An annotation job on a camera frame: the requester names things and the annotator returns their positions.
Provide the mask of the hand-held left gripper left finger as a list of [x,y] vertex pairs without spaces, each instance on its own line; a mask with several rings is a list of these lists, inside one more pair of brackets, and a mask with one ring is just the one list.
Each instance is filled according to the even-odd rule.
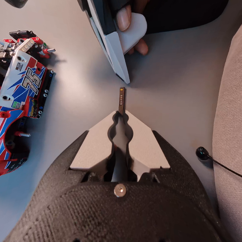
[[116,125],[119,112],[113,111],[89,129],[83,143],[74,157],[70,169],[96,173],[111,181],[115,167]]

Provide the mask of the red white blue lego car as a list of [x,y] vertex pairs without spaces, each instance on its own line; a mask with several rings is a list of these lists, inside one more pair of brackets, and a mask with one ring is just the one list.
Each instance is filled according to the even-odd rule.
[[40,119],[55,72],[45,66],[55,49],[33,31],[9,32],[1,41],[0,175],[11,173],[29,157],[23,137],[27,119]]

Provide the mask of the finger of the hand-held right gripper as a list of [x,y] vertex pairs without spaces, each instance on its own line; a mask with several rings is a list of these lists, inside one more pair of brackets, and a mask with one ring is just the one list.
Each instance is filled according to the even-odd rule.
[[108,1],[87,0],[90,24],[115,74],[126,84],[129,74]]
[[124,81],[124,55],[118,33],[114,31],[108,35],[104,35],[97,28],[93,18],[90,18],[90,23],[113,71]]

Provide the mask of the black lego strip with stickers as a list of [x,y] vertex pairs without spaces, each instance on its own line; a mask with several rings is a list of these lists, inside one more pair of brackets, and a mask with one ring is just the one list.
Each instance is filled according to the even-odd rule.
[[125,87],[120,87],[118,112],[120,113],[121,116],[123,116],[123,113],[124,113],[124,101],[125,101]]

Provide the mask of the person's right hand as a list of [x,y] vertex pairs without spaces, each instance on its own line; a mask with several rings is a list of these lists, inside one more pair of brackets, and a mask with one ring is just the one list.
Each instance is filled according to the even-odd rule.
[[[126,5],[120,9],[116,14],[116,23],[120,31],[125,32],[129,29],[132,20],[132,12],[142,14],[146,5],[150,0],[134,0],[132,5]],[[135,51],[139,52],[143,56],[148,53],[148,46],[143,39],[140,39],[138,43],[132,47],[127,53],[133,54]]]

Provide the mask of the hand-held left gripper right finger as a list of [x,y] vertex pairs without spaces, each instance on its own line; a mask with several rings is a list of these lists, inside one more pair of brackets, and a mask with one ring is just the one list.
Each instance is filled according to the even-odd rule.
[[129,111],[123,114],[126,145],[126,164],[131,181],[139,181],[144,173],[170,169],[170,165],[152,131]]

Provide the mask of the beige sweatshirt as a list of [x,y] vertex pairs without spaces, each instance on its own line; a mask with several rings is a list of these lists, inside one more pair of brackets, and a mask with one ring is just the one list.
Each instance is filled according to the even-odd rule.
[[234,35],[221,79],[213,127],[214,177],[220,217],[242,241],[242,26]]

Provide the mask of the dark grey rounded object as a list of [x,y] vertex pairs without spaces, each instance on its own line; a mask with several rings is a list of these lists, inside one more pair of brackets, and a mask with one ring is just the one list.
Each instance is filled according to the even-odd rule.
[[16,8],[23,8],[28,0],[4,0],[8,4]]

